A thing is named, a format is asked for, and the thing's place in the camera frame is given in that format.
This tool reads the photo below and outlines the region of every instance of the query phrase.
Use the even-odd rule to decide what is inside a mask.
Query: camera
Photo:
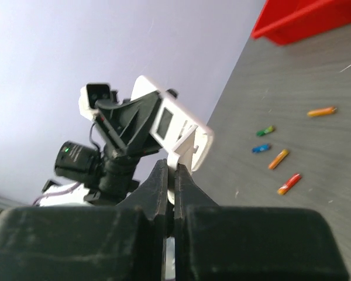
[[[54,171],[58,176],[84,183],[90,190],[84,201],[116,205],[138,188],[139,182],[133,180],[133,175],[140,158],[161,149],[150,134],[161,98],[154,91],[119,104],[117,91],[111,91],[108,84],[87,84],[85,89],[94,110],[90,141],[96,148],[65,142]],[[106,143],[102,151],[91,139],[93,127]]]

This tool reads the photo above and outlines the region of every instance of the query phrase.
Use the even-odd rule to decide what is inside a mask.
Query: gray table
[[[218,204],[305,207],[331,225],[351,273],[351,25],[278,47],[248,41],[210,119],[216,133],[195,182]],[[314,108],[337,106],[314,118]],[[277,131],[255,133],[269,125]],[[269,142],[271,151],[253,155]],[[268,164],[291,152],[274,171]],[[285,196],[277,189],[303,179]]]

